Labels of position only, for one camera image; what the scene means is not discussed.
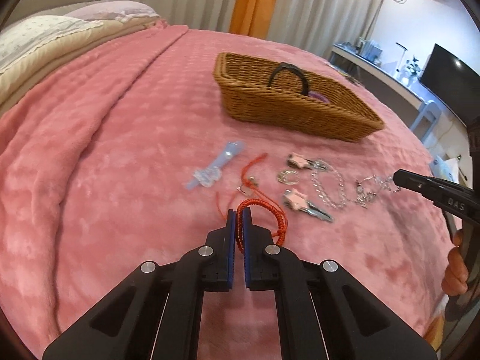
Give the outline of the person's right hand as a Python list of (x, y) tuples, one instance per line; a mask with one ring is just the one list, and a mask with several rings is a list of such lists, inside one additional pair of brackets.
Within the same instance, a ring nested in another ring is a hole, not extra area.
[(452, 239), (454, 247), (448, 253), (448, 266), (444, 272), (441, 286), (449, 297), (462, 295), (468, 290), (469, 271), (461, 256), (463, 238), (464, 232), (458, 230)]

